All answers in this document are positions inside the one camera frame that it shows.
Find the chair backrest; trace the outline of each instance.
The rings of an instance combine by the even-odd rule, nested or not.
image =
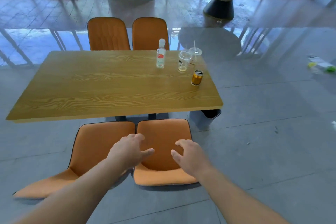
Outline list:
[[[138,123],[137,133],[145,136],[141,142],[141,150],[154,148],[152,156],[146,158],[142,164],[151,170],[167,171],[180,168],[173,160],[170,151],[176,150],[183,155],[181,146],[175,145],[179,139],[191,140],[189,123],[183,119],[146,120]]]
[[[166,50],[169,50],[169,38],[165,20],[154,17],[138,18],[132,26],[133,50],[156,51],[159,40],[166,40]]]
[[[112,17],[92,18],[87,23],[91,51],[131,50],[125,23]]]
[[[105,159],[122,137],[135,133],[130,121],[85,124],[78,130],[73,144],[69,168],[81,176]]]

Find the clear plastic cup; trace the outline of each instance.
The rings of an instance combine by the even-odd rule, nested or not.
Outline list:
[[[202,55],[202,50],[200,48],[192,47],[189,49],[189,52],[192,54],[192,58],[190,60],[191,65],[195,65],[197,61],[197,56]]]
[[[182,50],[178,55],[178,69],[181,72],[184,72],[188,68],[188,63],[193,57],[193,55],[189,52],[189,50]]]

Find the hand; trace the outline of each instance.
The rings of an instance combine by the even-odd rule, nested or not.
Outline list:
[[[171,150],[171,155],[187,174],[199,180],[204,171],[212,168],[208,157],[198,143],[180,139],[175,144],[183,148],[183,156],[175,150]]]
[[[124,170],[135,167],[154,153],[154,149],[140,150],[140,143],[144,139],[143,134],[129,134],[122,137],[113,145],[106,160],[117,161]]]

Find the can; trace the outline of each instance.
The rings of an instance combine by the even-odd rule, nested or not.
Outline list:
[[[202,70],[196,70],[194,74],[192,75],[191,84],[195,86],[199,86],[203,78],[203,71]]]

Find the brown leather chair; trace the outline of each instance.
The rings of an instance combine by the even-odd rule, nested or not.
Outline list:
[[[34,182],[15,192],[14,198],[41,199],[48,197],[73,183],[105,159],[116,142],[123,136],[133,133],[135,133],[135,124],[130,121],[82,125],[73,144],[69,167],[55,176]],[[129,171],[125,171],[115,185],[126,179],[129,173]]]
[[[112,17],[92,18],[87,23],[91,51],[128,51],[125,23]]]
[[[137,133],[145,136],[141,150],[154,148],[152,156],[146,158],[134,169],[134,181],[150,190],[165,190],[167,185],[199,185],[198,181],[184,172],[171,156],[171,150],[183,155],[183,149],[175,145],[179,139],[191,138],[189,123],[184,119],[145,120],[138,123]]]
[[[169,50],[169,38],[165,20],[154,17],[138,18],[132,26],[132,42],[135,51],[156,51],[159,40],[165,39]]]

